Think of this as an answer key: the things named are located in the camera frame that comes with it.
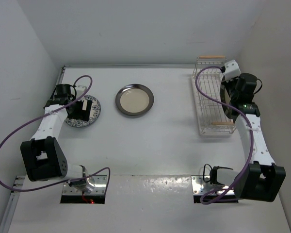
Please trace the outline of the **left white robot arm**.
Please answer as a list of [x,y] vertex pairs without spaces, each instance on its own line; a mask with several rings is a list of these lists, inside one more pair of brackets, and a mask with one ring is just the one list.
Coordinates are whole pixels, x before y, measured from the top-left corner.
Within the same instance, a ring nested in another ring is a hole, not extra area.
[[47,101],[38,130],[29,141],[22,142],[21,155],[30,181],[69,179],[70,186],[84,190],[87,170],[82,165],[69,164],[58,143],[64,123],[81,128],[93,123],[93,107],[97,103],[84,94],[85,86],[59,84]]

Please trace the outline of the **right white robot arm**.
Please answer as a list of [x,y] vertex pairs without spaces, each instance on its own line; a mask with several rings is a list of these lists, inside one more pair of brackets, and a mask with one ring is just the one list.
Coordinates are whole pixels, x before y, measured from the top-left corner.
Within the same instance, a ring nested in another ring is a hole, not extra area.
[[266,146],[260,125],[260,111],[254,103],[259,79],[249,73],[230,78],[224,76],[220,86],[223,111],[239,132],[248,163],[234,185],[238,199],[272,202],[286,177],[284,167],[277,166]]

